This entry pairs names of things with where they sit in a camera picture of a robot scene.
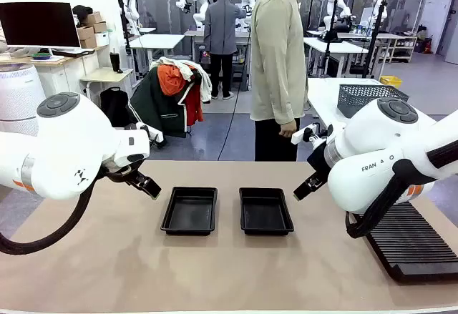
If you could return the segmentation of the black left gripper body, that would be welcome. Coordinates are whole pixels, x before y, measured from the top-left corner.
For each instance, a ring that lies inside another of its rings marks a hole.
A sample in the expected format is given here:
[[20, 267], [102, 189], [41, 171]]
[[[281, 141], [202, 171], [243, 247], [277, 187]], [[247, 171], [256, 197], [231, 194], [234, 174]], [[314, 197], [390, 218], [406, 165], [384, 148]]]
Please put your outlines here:
[[143, 176], [139, 172], [139, 168], [144, 160], [139, 160], [125, 167], [115, 170], [109, 168], [108, 164], [102, 164], [102, 176], [108, 177], [113, 182], [125, 182], [128, 185], [140, 186], [143, 181]]

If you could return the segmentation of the person's right hand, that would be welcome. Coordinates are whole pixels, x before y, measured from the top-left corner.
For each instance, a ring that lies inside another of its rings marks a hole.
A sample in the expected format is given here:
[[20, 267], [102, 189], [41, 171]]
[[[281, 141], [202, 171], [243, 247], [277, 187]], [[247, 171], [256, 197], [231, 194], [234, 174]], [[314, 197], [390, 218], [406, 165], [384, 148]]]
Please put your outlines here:
[[298, 129], [298, 120], [293, 119], [291, 122], [282, 124], [280, 126], [281, 130], [279, 132], [279, 135], [285, 138], [291, 138], [294, 133], [297, 132]]

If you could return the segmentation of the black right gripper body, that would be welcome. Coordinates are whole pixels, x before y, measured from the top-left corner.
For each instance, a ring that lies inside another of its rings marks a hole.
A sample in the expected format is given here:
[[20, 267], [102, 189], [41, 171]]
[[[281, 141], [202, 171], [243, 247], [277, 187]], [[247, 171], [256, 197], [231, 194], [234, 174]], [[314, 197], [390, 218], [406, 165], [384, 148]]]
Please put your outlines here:
[[331, 171], [325, 159], [326, 143], [322, 142], [315, 148], [307, 159], [307, 162], [312, 166], [315, 172], [310, 176], [312, 182], [326, 182], [328, 174]]

